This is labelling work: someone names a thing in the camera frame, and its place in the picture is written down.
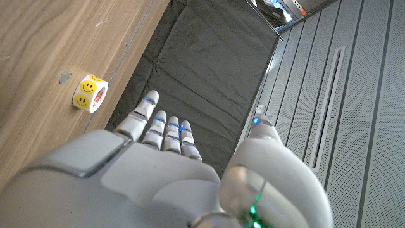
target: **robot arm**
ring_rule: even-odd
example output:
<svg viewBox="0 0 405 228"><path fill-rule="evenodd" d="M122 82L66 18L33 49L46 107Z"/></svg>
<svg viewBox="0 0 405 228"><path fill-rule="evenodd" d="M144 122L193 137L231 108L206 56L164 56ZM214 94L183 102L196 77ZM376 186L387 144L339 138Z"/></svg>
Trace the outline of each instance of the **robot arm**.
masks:
<svg viewBox="0 0 405 228"><path fill-rule="evenodd" d="M255 118L220 180L188 121L151 118L158 99L149 92L113 133L86 133L24 168L0 191L1 225L333 227L318 179L266 117Z"/></svg>

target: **wooden surface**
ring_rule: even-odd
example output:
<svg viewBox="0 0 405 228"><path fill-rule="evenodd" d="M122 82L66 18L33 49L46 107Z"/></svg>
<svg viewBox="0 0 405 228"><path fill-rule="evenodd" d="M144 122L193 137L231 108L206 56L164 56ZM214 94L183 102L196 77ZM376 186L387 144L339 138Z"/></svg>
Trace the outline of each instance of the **wooden surface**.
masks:
<svg viewBox="0 0 405 228"><path fill-rule="evenodd" d="M0 188L22 166L103 129L168 0L0 1ZM59 84L62 73L71 73ZM95 114L72 105L88 73L109 82Z"/></svg>

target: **white wall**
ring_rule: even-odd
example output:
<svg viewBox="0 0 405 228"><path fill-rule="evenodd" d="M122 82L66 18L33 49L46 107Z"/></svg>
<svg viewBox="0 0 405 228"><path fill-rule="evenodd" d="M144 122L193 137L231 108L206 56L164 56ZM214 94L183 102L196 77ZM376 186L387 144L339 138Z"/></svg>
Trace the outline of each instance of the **white wall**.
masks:
<svg viewBox="0 0 405 228"><path fill-rule="evenodd" d="M401 0L334 2L282 34L258 94L336 227L405 226L404 17Z"/></svg>

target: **yellow smiley sticker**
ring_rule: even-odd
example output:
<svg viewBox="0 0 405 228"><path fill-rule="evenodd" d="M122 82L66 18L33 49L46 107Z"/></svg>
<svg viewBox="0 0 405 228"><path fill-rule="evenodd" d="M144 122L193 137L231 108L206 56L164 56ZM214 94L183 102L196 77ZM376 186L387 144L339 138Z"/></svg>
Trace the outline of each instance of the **yellow smiley sticker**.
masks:
<svg viewBox="0 0 405 228"><path fill-rule="evenodd" d="M76 95L74 100L76 101L76 103L78 105L80 105L83 108L86 108L86 107L90 106L89 99L84 95Z"/></svg>
<svg viewBox="0 0 405 228"><path fill-rule="evenodd" d="M94 94L97 90L97 85L93 81L86 80L80 83L80 90L85 94Z"/></svg>
<svg viewBox="0 0 405 228"><path fill-rule="evenodd" d="M92 80L95 80L96 82L103 82L104 80L103 79L99 79L99 78L97 78L96 76L94 76L94 75L89 75L90 76L90 78L92 79Z"/></svg>

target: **dark gray mat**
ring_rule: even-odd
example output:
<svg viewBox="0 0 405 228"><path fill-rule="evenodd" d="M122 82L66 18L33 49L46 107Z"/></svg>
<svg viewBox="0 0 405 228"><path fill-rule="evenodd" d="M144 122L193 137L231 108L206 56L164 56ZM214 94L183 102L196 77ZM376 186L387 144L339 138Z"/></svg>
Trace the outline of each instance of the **dark gray mat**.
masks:
<svg viewBox="0 0 405 228"><path fill-rule="evenodd" d="M221 176L276 39L244 0L171 1L106 129L157 90L155 113L188 120L202 160Z"/></svg>

